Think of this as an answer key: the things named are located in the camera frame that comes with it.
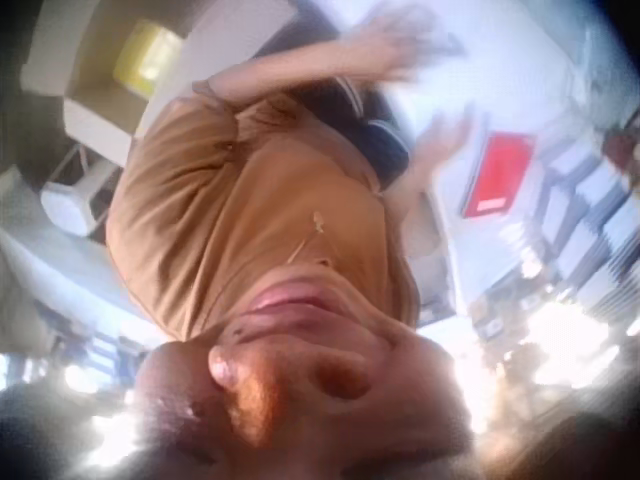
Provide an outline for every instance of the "red folder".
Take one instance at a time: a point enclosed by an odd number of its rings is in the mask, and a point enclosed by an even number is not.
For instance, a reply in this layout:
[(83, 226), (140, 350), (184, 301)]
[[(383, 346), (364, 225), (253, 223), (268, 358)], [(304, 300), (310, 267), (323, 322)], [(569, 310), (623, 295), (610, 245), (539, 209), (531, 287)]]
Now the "red folder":
[(462, 205), (464, 218), (506, 213), (531, 162), (535, 137), (492, 132), (487, 138)]

